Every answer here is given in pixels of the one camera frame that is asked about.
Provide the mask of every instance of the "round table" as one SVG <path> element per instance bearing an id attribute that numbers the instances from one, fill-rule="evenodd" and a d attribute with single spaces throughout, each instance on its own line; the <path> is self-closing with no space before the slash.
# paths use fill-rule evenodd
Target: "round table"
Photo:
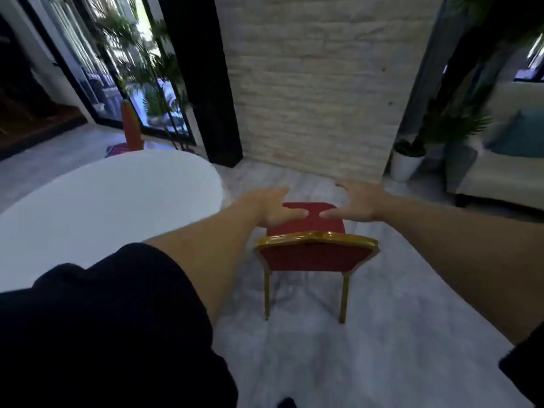
<path id="1" fill-rule="evenodd" d="M 229 202 L 213 165 L 191 153 L 141 150 L 85 165 L 0 215 L 0 292 L 30 287 L 60 263 L 89 267 Z"/>

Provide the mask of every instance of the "pillow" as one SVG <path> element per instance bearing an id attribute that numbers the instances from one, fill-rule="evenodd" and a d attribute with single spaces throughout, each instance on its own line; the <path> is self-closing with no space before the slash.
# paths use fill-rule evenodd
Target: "pillow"
<path id="1" fill-rule="evenodd" d="M 544 158 L 544 110 L 521 110 L 489 150 L 506 156 Z"/>

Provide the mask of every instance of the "black column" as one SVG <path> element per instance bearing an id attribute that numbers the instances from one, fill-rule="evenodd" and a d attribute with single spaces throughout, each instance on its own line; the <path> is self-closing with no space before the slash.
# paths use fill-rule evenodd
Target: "black column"
<path id="1" fill-rule="evenodd" d="M 243 157 L 214 0 L 159 0 L 211 163 Z"/>

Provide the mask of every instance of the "hand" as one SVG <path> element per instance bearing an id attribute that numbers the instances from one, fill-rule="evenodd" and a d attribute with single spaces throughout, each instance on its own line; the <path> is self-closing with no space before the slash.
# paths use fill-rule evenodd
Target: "hand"
<path id="1" fill-rule="evenodd" d="M 265 228 L 280 226 L 291 220 L 307 217 L 306 209 L 289 209 L 282 206 L 283 198 L 288 192 L 289 188 L 256 189 L 241 195 L 234 205 L 255 208 L 258 214 L 257 226 Z"/>
<path id="2" fill-rule="evenodd" d="M 323 219 L 347 219 L 356 222 L 382 220 L 384 209 L 396 199 L 381 187 L 368 183 L 346 180 L 336 185 L 348 192 L 349 205 L 321 212 L 319 216 Z"/>

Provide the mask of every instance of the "person's left hand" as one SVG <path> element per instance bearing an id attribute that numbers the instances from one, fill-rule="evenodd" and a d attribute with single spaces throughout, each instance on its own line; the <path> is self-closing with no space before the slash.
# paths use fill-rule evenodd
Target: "person's left hand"
<path id="1" fill-rule="evenodd" d="M 256 209 L 257 226 L 269 228 L 283 225 L 291 220 L 304 219 L 308 216 L 306 209 L 289 209 L 282 206 L 283 198 L 289 188 L 263 188 L 246 192 L 234 205 L 244 205 Z"/>

